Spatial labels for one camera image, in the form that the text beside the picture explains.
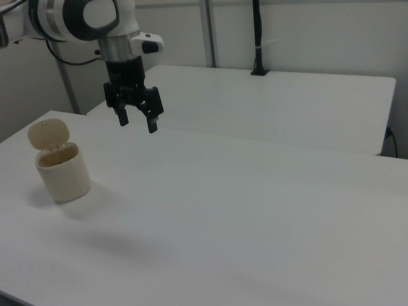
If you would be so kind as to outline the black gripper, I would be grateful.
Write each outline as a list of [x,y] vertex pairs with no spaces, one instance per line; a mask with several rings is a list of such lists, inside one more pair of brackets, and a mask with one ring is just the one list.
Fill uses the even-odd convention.
[[149,133],[157,131],[157,121],[164,113],[159,89],[146,89],[144,85],[145,69],[142,56],[137,56],[122,62],[106,61],[109,82],[103,84],[106,105],[113,108],[121,126],[129,123],[126,112],[126,100],[120,91],[122,87],[136,89],[136,100],[131,105],[138,105],[138,109],[146,116]]

